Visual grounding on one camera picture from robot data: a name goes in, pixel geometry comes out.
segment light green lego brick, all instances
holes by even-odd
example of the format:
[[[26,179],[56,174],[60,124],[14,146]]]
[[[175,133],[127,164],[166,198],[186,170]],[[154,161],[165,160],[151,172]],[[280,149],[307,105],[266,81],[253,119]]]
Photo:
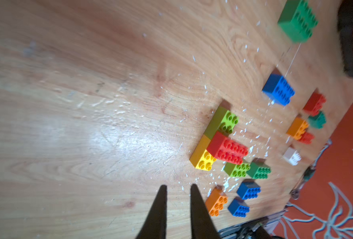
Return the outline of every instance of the light green lego brick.
[[[309,116],[308,123],[313,128],[323,128],[327,122],[324,112],[320,111],[316,116]]]
[[[231,163],[226,163],[224,166],[224,171],[230,177],[245,177],[246,172],[250,169],[249,163],[242,163],[241,165],[235,165]]]
[[[266,179],[268,178],[271,168],[263,163],[252,162],[247,174],[253,179]]]
[[[293,42],[305,42],[318,21],[307,1],[288,0],[277,23]]]
[[[229,110],[219,106],[215,111],[214,116],[212,117],[210,123],[207,126],[204,135],[212,140],[216,131],[221,132],[225,136],[229,136],[233,127],[238,123],[238,117],[231,113]]]

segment dark green lego brick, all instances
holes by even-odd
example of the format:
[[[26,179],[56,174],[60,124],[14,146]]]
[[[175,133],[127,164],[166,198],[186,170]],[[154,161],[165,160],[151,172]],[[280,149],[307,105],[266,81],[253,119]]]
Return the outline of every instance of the dark green lego brick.
[[[252,162],[247,174],[253,179],[266,179],[270,172],[271,168],[268,165]]]
[[[229,110],[219,106],[215,111],[214,116],[212,117],[210,123],[207,126],[204,135],[212,140],[216,131],[221,132],[225,136],[229,136],[234,126],[238,123],[238,117],[231,113]]]
[[[318,21],[307,1],[288,0],[277,23],[293,42],[305,42]]]
[[[224,166],[224,171],[230,177],[245,177],[246,172],[250,169],[249,163],[242,163],[241,165],[235,165],[231,163],[226,163]]]
[[[327,122],[324,112],[320,111],[317,116],[308,117],[308,123],[313,128],[323,128]]]

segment lego stud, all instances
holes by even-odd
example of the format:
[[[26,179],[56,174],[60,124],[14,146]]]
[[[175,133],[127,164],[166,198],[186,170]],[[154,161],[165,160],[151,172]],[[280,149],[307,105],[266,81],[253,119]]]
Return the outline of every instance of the lego stud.
[[[211,163],[207,163],[207,164],[206,164],[206,169],[207,169],[208,171],[210,171],[211,168],[212,168],[212,167],[211,167]]]

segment white paint speck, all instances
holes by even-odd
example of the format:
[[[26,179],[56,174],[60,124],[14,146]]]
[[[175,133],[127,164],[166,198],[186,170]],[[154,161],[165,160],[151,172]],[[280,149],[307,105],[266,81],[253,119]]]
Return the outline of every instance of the white paint speck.
[[[224,186],[223,192],[225,192],[227,190],[227,188],[230,186],[230,185],[228,185],[228,180],[230,180],[230,177],[227,178],[226,182],[223,184],[223,186]]]
[[[231,188],[230,188],[230,190],[228,190],[229,192],[231,192],[232,191],[232,189],[233,188],[235,188],[237,185],[239,185],[239,184],[235,184],[234,186],[232,186]]]

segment white debris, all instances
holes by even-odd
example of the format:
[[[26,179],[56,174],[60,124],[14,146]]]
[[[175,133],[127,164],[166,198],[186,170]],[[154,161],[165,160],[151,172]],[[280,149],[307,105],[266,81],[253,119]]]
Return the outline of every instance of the white debris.
[[[235,185],[232,186],[232,187],[230,188],[230,190],[228,190],[228,191],[231,192],[231,190],[232,190],[233,188],[235,188],[237,185],[239,185],[239,184],[235,184]]]

